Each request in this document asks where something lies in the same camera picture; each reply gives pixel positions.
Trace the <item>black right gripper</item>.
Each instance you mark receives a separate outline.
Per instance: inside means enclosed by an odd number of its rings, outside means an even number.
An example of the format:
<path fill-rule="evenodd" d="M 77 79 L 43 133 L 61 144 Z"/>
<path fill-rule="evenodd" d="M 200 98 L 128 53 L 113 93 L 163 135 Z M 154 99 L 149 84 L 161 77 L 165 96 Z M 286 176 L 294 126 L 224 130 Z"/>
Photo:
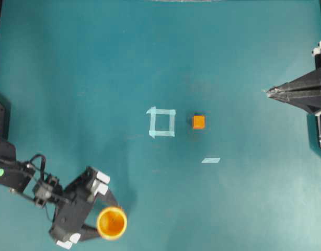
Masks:
<path fill-rule="evenodd" d="M 321 148 L 321 41 L 312 50 L 315 69 L 293 81 L 266 91 L 267 97 L 313 113 Z"/>

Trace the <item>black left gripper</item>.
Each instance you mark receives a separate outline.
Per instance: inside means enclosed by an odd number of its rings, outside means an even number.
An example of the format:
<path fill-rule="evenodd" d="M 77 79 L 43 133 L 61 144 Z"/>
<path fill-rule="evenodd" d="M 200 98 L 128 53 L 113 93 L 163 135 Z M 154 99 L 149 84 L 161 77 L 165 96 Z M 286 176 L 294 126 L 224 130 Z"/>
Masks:
<path fill-rule="evenodd" d="M 96 227 L 87 225 L 97 199 L 108 207 L 122 208 L 109 189 L 110 176 L 87 167 L 63 189 L 62 199 L 55 205 L 54 219 L 49 235 L 56 245 L 70 249 L 73 245 L 95 238 L 101 238 Z"/>

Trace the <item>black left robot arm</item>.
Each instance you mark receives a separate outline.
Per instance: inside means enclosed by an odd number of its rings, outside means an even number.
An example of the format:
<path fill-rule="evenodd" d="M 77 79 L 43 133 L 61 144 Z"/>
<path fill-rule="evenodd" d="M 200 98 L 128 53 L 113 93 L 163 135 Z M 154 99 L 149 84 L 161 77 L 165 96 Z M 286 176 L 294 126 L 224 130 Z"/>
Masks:
<path fill-rule="evenodd" d="M 127 216 L 109 189 L 110 177 L 90 166 L 63 188 L 45 171 L 46 158 L 16 159 L 16 149 L 4 137 L 5 108 L 0 103 L 0 185 L 40 208 L 55 206 L 49 234 L 58 246 L 70 249 L 78 242 L 102 237 L 120 238 Z"/>

